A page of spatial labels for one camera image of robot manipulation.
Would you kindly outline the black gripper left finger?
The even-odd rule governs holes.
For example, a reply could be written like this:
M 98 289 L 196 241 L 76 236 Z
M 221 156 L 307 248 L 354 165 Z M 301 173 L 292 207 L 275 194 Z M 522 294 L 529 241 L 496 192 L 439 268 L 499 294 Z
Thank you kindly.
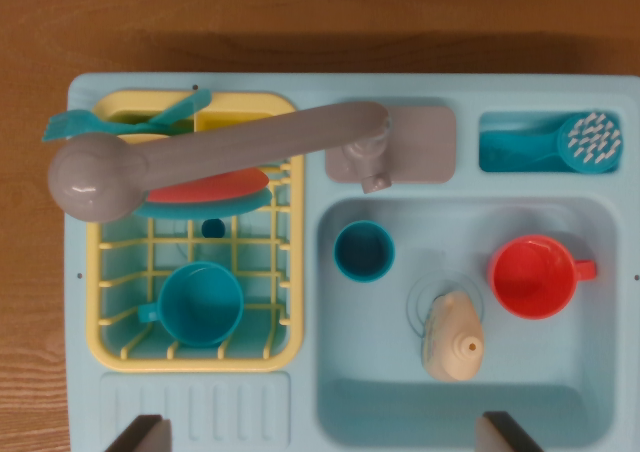
M 170 452 L 171 422 L 161 415 L 138 415 L 106 452 Z

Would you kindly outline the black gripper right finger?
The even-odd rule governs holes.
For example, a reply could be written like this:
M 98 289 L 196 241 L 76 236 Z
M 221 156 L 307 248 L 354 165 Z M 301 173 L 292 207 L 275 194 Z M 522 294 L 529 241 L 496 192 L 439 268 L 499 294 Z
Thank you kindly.
M 487 411 L 475 423 L 475 452 L 543 452 L 505 411 Z

